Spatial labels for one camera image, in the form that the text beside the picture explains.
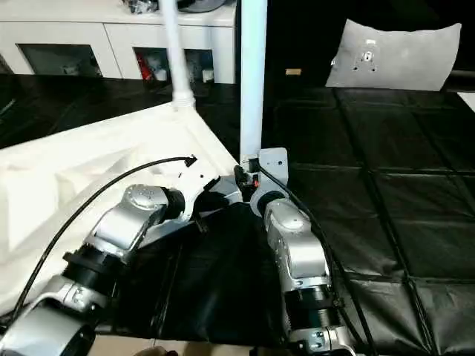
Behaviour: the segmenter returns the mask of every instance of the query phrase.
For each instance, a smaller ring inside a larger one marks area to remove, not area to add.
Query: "black cable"
[[[350,320],[350,317],[347,314],[347,311],[344,310],[344,307],[338,308],[338,311],[341,315],[341,318],[343,319],[345,325],[348,327],[348,329],[351,332],[351,335],[355,338],[356,344],[358,345],[364,345],[363,339],[361,339],[361,336],[359,336],[358,331],[356,331],[355,326]]]
[[[149,162],[144,165],[139,165],[138,167],[132,168],[129,171],[126,171],[119,176],[115,177],[113,180],[111,180],[109,183],[105,184],[103,187],[101,187],[99,190],[97,190],[93,195],[89,197],[88,200],[86,200],[70,217],[66,222],[63,224],[63,226],[58,230],[56,235],[54,235],[53,239],[50,241],[48,244],[47,248],[43,252],[42,256],[40,257],[38,263],[35,266],[35,269],[30,275],[30,278],[27,281],[27,284],[24,286],[22,293],[20,294],[18,300],[16,301],[15,308],[13,309],[12,317],[10,319],[10,325],[13,323],[13,321],[16,320],[16,318],[19,316],[19,313],[22,309],[22,306],[28,296],[28,293],[31,290],[31,286],[33,285],[36,277],[38,277],[38,273],[41,270],[42,266],[45,264],[45,261],[48,257],[48,255],[51,253],[53,250],[54,246],[58,242],[59,238],[64,234],[66,229],[71,225],[71,223],[100,195],[102,194],[105,190],[110,188],[112,185],[115,183],[119,182],[120,180],[130,176],[131,174],[134,174],[135,172],[141,171],[142,169],[151,167],[153,165],[160,165],[162,163],[167,163],[167,162],[176,162],[176,161],[185,161],[187,165],[192,164],[196,158],[194,157],[172,157],[172,158],[165,158],[165,159],[159,159],[157,161]]]
[[[286,193],[288,193],[291,200],[294,201],[294,203],[298,206],[298,208],[301,209],[310,218],[310,222],[312,223],[312,226],[317,227],[318,232],[320,233],[320,243],[322,244],[322,247],[324,248],[324,250],[326,249],[328,251],[327,254],[329,256],[331,256],[332,260],[335,261],[336,267],[340,271],[340,274],[343,278],[344,285],[347,288],[348,293],[350,294],[350,298],[353,302],[353,305],[355,306],[356,313],[358,314],[358,318],[361,322],[361,326],[363,327],[364,336],[367,339],[370,354],[377,356],[378,352],[376,351],[376,345],[374,343],[373,336],[371,335],[370,327],[368,326],[368,322],[366,320],[366,317],[364,316],[363,308],[361,307],[361,304],[358,300],[358,296],[355,293],[355,289],[353,288],[353,285],[351,284],[351,281],[350,281],[350,279],[347,275],[347,272],[344,270],[344,267],[341,264],[341,261],[338,259],[335,252],[332,250],[331,246],[329,245],[328,240],[327,240],[327,235],[324,233],[324,230],[321,227],[320,223],[317,221],[315,215],[313,215],[313,213],[310,211],[310,209],[308,209],[308,207],[305,205],[305,203],[302,202],[285,184],[283,184],[279,179],[275,178],[268,171],[266,171],[266,169],[263,168],[259,164],[259,162],[257,162],[257,166],[258,166],[258,169],[267,178],[272,180],[275,184],[277,184],[279,187],[281,187]],[[332,265],[331,260],[328,262],[328,265],[329,265],[329,269],[330,269],[330,275],[334,275],[334,274],[332,274],[333,269],[332,269],[332,267],[330,267]],[[356,332],[356,329],[355,329],[353,324],[351,324],[351,326],[348,326],[348,327],[349,327],[350,331],[353,330],[354,332]]]

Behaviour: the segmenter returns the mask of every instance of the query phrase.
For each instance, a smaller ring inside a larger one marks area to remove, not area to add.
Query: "white shelf unit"
[[[211,50],[214,81],[235,82],[235,1],[209,13],[180,13],[183,47]],[[121,0],[0,1],[0,54],[34,74],[21,45],[89,45],[104,77],[141,79],[134,48],[166,48],[160,12],[134,15]]]

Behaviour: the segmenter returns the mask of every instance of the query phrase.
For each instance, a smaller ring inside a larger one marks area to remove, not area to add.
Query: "white cloth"
[[[130,168],[195,155],[221,176],[236,161],[192,108],[170,104],[119,116],[0,151],[0,314],[12,309],[53,235],[98,188]],[[171,162],[118,182],[71,225],[47,259],[28,300],[65,267],[62,256],[134,183],[173,186],[183,170]]]

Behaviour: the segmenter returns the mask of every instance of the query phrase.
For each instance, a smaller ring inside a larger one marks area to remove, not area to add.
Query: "black table surface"
[[[237,157],[238,89],[196,94]],[[170,87],[141,81],[0,76],[0,111],[13,100],[0,116],[0,147],[170,97]],[[455,93],[290,90],[266,117],[263,146],[287,148],[289,186],[350,274],[381,355],[475,355],[473,132],[475,114]],[[282,345],[262,222],[235,204],[206,223],[207,234],[190,226],[140,251],[102,332]]]

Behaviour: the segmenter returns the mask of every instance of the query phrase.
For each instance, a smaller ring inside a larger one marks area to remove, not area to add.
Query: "dark wall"
[[[269,0],[266,86],[325,85],[347,19],[379,30],[429,30],[462,23],[455,68],[475,71],[475,24],[462,0]],[[301,68],[299,78],[286,68]]]

